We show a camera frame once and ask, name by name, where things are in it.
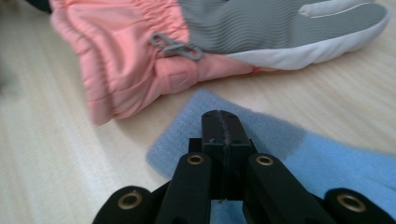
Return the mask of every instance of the pink fabric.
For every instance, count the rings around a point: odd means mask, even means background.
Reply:
[[[176,0],[51,0],[51,23],[79,57],[92,121],[127,118],[161,94],[198,81],[245,74],[252,66],[222,55],[198,62],[164,58],[154,33],[189,39]]]

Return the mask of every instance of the gray fabric panel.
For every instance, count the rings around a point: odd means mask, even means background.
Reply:
[[[376,4],[321,18],[298,14],[304,0],[178,0],[190,43],[207,52],[288,49],[365,30],[386,10]]]

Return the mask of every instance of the black plastic part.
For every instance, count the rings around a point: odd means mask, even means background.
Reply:
[[[338,223],[395,223],[381,208],[351,189],[329,190],[324,199],[324,206]]]
[[[190,138],[189,152],[201,152],[201,138]]]
[[[212,110],[202,115],[202,152],[213,161],[212,199],[242,200],[246,161],[254,147],[235,114]]]
[[[156,224],[205,224],[210,217],[211,160],[204,153],[181,157]]]
[[[52,10],[50,8],[50,1],[49,0],[26,0],[30,5],[36,7],[41,11],[45,11],[51,13]]]
[[[271,223],[266,211],[263,206],[260,205],[257,196],[254,194],[254,190],[251,189],[249,185],[247,185],[245,191],[242,211],[247,224]]]
[[[121,198],[128,194],[140,195],[141,202],[136,202],[136,197],[131,196],[131,202],[128,202],[128,198],[125,198],[125,204],[136,203],[135,207],[129,209],[123,209],[120,207]],[[94,224],[130,224],[130,223],[149,223],[147,218],[149,217],[150,211],[150,192],[146,189],[139,187],[126,187],[117,190],[113,193],[107,202],[100,209],[96,218],[94,219]]]
[[[251,155],[247,162],[247,182],[251,189],[247,189],[250,195],[245,201],[250,203],[252,197],[257,198],[271,223],[336,223],[276,157]]]
[[[158,212],[160,211],[161,204],[163,203],[163,198],[165,197],[166,191],[168,191],[170,182],[162,185],[160,188],[154,190],[150,195],[150,208],[148,213],[146,213],[145,222],[142,224],[150,224],[154,223],[155,218],[157,217]]]

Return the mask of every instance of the table surface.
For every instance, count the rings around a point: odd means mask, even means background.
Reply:
[[[377,2],[396,14],[396,1]],[[146,152],[201,88],[342,143],[396,154],[395,18],[369,46],[332,61],[207,81],[98,127],[88,118],[78,58],[49,15],[0,0],[0,223],[90,223],[115,190],[158,188],[166,179],[146,164]]]

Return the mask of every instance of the white trim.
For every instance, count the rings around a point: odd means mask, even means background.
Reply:
[[[317,18],[331,16],[349,11],[361,5],[373,3],[374,0],[331,0],[303,5],[299,13],[306,17]]]

